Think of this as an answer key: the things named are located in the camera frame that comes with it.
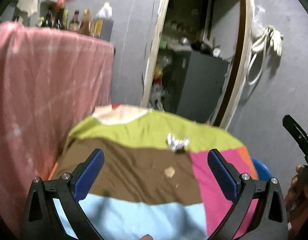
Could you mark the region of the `person's right hand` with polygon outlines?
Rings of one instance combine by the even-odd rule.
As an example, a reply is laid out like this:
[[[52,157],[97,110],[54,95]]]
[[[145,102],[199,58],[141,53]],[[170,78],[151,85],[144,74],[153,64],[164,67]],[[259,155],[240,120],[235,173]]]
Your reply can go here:
[[[285,197],[288,239],[308,239],[308,166],[298,165]]]

